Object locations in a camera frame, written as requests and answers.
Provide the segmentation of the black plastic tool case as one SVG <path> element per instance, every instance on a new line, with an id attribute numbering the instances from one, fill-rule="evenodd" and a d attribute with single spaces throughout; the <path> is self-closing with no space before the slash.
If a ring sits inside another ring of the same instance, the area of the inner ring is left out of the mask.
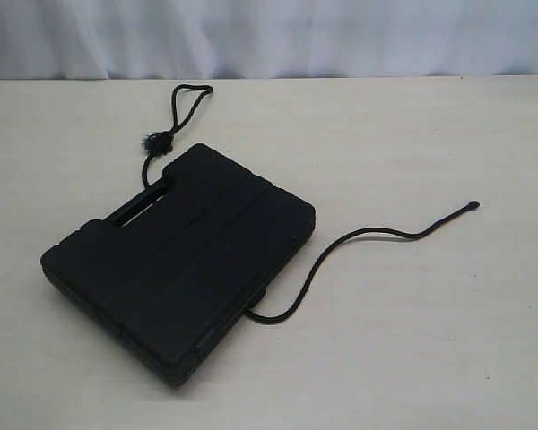
<path id="1" fill-rule="evenodd" d="M 179 386 L 264 295 L 315 223 L 310 203 L 198 143 L 40 263 L 59 291 Z"/>

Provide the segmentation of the white backdrop curtain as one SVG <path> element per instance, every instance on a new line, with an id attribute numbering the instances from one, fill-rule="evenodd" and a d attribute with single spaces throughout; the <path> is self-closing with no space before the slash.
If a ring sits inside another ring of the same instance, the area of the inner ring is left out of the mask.
<path id="1" fill-rule="evenodd" d="M 0 79 L 538 74 L 538 1 L 0 1 Z"/>

